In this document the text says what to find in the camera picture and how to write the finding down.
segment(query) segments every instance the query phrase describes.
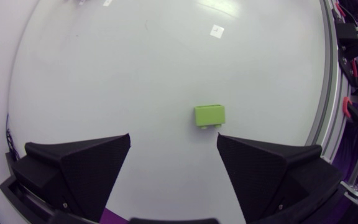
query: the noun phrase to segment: small white marker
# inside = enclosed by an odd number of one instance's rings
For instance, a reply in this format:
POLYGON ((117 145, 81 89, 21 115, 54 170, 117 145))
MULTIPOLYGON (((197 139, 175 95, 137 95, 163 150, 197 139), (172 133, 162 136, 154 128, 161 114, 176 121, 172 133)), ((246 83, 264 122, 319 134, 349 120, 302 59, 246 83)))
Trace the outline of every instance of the small white marker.
POLYGON ((214 25, 212 27, 210 35, 220 39, 222 37, 223 31, 224 31, 223 27, 220 27, 218 25, 214 25))
POLYGON ((105 0, 103 6, 109 6, 112 0, 105 0))

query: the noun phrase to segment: green plastic object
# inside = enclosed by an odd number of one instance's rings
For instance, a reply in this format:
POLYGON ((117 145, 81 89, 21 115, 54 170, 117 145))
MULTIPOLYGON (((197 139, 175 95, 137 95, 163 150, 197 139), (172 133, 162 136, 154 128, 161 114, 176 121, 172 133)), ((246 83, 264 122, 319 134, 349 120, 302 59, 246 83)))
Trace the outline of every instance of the green plastic object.
POLYGON ((206 129, 209 125, 219 128, 224 124, 224 106, 206 105, 194 107, 196 114, 196 125, 201 129, 206 129))

